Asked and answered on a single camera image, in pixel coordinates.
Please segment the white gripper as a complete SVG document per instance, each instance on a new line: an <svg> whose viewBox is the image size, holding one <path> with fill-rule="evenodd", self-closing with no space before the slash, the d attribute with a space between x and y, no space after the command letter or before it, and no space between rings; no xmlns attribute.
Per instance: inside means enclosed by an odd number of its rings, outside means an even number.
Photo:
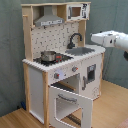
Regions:
<svg viewBox="0 0 128 128"><path fill-rule="evenodd" d="M114 31L105 31L91 35L91 41L104 47L113 47L117 34Z"/></svg>

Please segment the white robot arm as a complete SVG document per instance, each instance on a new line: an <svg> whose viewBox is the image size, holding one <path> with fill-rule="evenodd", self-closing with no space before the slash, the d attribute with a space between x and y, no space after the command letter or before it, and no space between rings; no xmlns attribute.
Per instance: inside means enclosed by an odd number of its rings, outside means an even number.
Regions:
<svg viewBox="0 0 128 128"><path fill-rule="evenodd" d="M128 34L117 31L105 31L91 35L91 41L104 47L115 47L124 51L124 58L128 61Z"/></svg>

